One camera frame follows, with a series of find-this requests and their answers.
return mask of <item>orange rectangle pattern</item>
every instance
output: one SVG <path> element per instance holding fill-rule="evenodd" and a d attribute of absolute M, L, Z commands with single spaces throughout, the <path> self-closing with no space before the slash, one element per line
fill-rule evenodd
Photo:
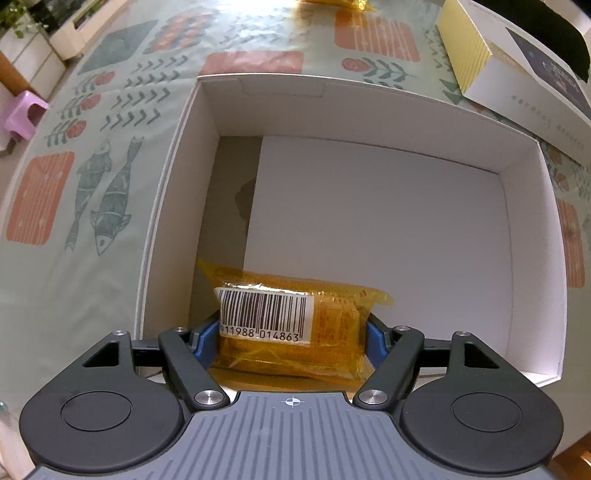
<path fill-rule="evenodd" d="M 43 155 L 29 162 L 12 205 L 7 240 L 29 245 L 47 242 L 73 163 L 73 152 Z"/>
<path fill-rule="evenodd" d="M 335 45 L 401 60 L 421 61 L 413 33 L 406 23 L 344 8 L 336 13 Z"/>
<path fill-rule="evenodd" d="M 573 205 L 562 200 L 557 200 L 557 205 L 564 244 L 566 284 L 571 288 L 583 288 L 585 286 L 585 265 L 577 210 Z"/>
<path fill-rule="evenodd" d="M 199 75 L 215 73 L 301 73 L 300 51 L 224 51 L 207 57 Z"/>

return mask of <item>purple stool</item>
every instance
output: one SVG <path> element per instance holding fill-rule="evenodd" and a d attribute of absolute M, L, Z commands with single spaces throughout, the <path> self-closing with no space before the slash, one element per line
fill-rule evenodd
<path fill-rule="evenodd" d="M 34 93 L 25 90 L 16 98 L 11 100 L 6 106 L 2 115 L 4 128 L 9 132 L 15 132 L 23 137 L 25 140 L 30 140 L 35 135 L 37 127 L 33 125 L 31 118 L 29 117 L 29 109 L 37 105 L 43 109 L 41 115 L 36 115 L 37 123 L 43 115 L 43 112 L 47 110 L 47 102 L 40 99 Z"/>

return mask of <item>clear plastic wrapper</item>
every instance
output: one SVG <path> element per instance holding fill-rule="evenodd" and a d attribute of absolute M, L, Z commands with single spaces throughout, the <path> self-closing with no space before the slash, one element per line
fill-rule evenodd
<path fill-rule="evenodd" d="M 366 380 L 365 324 L 375 303 L 393 304 L 386 292 L 198 264 L 220 301 L 215 368 L 351 388 Z"/>

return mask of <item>crosshair logo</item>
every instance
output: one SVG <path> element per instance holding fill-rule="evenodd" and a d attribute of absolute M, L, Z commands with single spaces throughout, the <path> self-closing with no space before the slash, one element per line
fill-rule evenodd
<path fill-rule="evenodd" d="M 299 398 L 291 397 L 291 398 L 288 398 L 287 400 L 284 400 L 283 403 L 285 405 L 289 405 L 291 408 L 293 408 L 293 407 L 297 407 L 300 403 L 304 403 L 304 401 L 300 400 Z"/>

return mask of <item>circular black disc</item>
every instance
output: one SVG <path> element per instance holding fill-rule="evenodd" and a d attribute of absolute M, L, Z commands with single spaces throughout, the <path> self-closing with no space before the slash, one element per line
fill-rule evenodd
<path fill-rule="evenodd" d="M 66 402 L 61 417 L 85 432 L 101 432 L 120 425 L 131 413 L 131 402 L 113 392 L 87 392 Z"/>
<path fill-rule="evenodd" d="M 517 473 L 549 460 L 562 435 L 562 417 L 534 387 L 467 391 L 469 382 L 444 378 L 413 391 L 400 425 L 429 457 L 465 472 Z"/>
<path fill-rule="evenodd" d="M 502 432 L 521 420 L 521 409 L 514 401 L 496 393 L 463 395 L 452 405 L 455 418 L 480 432 Z"/>
<path fill-rule="evenodd" d="M 37 463 L 85 474 L 119 471 L 158 454 L 183 424 L 180 403 L 162 385 L 133 375 L 88 389 L 81 383 L 70 393 L 41 390 L 23 408 L 20 431 Z"/>

